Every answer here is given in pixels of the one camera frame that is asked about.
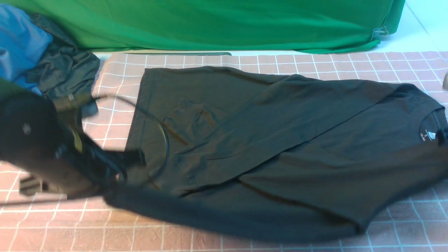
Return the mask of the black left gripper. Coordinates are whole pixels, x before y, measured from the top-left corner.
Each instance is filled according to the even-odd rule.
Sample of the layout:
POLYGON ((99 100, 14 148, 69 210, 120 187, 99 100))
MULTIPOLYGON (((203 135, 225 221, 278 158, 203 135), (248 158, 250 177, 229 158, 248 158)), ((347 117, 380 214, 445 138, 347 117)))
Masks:
POLYGON ((89 143, 79 152, 73 145, 62 144, 51 157, 33 157, 19 166, 29 176, 19 182, 19 193, 65 194, 66 196, 96 196, 114 185, 117 179, 127 179, 135 166, 145 166, 141 150, 104 150, 89 143))

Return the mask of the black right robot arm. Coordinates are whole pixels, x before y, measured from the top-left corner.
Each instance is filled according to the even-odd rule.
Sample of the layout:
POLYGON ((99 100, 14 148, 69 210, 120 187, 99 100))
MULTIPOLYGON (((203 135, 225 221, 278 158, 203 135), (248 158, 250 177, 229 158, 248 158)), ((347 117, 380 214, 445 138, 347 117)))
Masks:
POLYGON ((448 145, 448 128, 442 128, 436 133, 436 140, 438 142, 438 146, 446 146, 448 145))

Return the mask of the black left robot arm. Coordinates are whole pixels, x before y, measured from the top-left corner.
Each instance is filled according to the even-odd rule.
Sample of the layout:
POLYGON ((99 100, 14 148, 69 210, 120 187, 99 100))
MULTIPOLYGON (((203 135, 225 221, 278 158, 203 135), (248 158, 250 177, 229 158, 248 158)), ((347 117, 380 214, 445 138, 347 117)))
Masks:
POLYGON ((146 165, 139 149, 104 150, 82 128, 81 107, 96 103, 89 93, 51 100, 1 79, 1 160, 29 176, 19 193, 64 194, 67 199, 101 195, 146 165))

